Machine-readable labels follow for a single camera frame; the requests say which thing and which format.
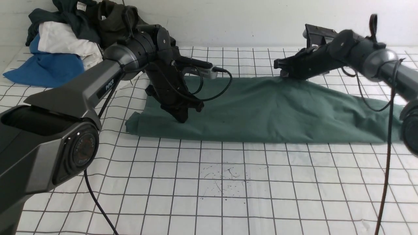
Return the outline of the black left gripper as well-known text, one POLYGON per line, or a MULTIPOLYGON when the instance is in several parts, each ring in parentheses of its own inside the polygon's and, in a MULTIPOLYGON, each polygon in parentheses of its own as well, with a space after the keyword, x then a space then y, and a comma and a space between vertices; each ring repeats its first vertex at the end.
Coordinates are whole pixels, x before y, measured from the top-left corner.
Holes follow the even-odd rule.
POLYGON ((183 65, 172 64, 181 56, 179 49, 172 49, 172 56, 163 60, 156 58, 145 69, 154 88, 153 97, 178 122, 185 123, 188 109, 202 111, 204 103, 189 92, 182 69, 183 65))

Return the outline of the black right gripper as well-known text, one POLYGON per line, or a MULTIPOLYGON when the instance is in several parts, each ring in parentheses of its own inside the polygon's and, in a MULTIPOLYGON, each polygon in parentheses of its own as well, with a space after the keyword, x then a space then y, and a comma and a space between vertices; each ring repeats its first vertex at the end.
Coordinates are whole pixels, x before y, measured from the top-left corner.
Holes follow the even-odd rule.
POLYGON ((331 57, 328 46, 304 48, 295 55, 274 60, 274 69, 280 76, 307 80, 343 67, 343 63, 331 57))

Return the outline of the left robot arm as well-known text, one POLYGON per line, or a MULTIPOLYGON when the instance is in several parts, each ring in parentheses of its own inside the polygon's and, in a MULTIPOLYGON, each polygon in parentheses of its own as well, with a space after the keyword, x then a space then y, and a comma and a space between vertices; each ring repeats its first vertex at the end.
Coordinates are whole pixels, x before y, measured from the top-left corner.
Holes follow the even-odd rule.
POLYGON ((161 108, 184 123, 188 109, 203 101, 185 85, 191 65, 161 25, 139 25, 108 47, 104 60, 70 82, 30 95, 24 105, 1 113, 1 234, 13 235, 24 204, 84 171, 100 144, 96 106, 121 80, 145 72, 145 90, 161 108))

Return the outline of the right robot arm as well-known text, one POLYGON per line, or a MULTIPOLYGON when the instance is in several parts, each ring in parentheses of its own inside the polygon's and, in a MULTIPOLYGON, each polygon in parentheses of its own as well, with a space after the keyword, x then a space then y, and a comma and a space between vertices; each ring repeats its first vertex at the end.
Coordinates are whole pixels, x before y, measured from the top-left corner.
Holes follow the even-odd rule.
POLYGON ((352 30, 337 33, 334 30, 306 28, 303 37, 307 47, 287 58, 278 58, 273 67, 280 75, 306 80, 321 73, 350 67, 372 82, 385 82, 407 104, 401 111, 401 139, 407 149, 417 155, 417 71, 397 65, 396 52, 384 43, 365 38, 352 30))

